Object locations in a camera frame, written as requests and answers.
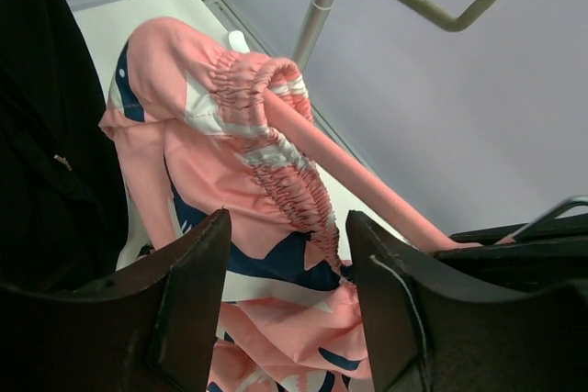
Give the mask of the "black shorts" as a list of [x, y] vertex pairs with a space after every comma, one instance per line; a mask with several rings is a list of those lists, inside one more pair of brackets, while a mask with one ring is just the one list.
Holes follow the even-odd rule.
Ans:
[[72, 290], [112, 273], [128, 238], [105, 100], [66, 0], [1, 0], [1, 280]]

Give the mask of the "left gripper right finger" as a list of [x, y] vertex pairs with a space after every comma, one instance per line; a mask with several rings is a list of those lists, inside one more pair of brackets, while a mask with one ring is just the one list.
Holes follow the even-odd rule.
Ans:
[[587, 388], [587, 279], [522, 292], [461, 273], [362, 212], [346, 231], [376, 390]]

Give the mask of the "pink hanger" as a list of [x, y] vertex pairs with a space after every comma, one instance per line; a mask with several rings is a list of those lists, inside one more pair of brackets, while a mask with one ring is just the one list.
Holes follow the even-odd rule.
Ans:
[[[266, 119], [271, 126], [282, 132], [299, 150], [316, 161], [341, 185], [396, 229], [410, 244], [424, 252], [441, 252], [479, 245], [471, 235], [453, 241], [290, 106], [286, 97], [266, 89], [263, 92], [263, 98]], [[475, 236], [484, 240], [494, 239], [499, 245], [510, 245], [524, 241], [585, 235], [587, 233], [585, 215], [561, 219], [557, 216], [586, 201], [587, 198], [584, 196], [573, 196], [520, 228], [478, 230]]]

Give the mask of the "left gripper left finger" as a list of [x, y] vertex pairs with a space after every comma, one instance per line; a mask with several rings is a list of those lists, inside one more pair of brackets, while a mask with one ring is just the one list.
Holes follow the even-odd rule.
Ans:
[[1, 288], [4, 391], [203, 391], [231, 248], [220, 209], [74, 292]]

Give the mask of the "pink patterned shorts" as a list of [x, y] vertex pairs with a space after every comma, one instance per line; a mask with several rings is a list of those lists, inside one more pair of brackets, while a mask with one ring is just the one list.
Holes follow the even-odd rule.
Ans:
[[209, 390], [370, 391], [330, 197], [315, 162], [267, 120], [268, 92], [311, 121], [294, 62], [153, 18], [120, 52], [100, 126], [155, 249], [230, 212]]

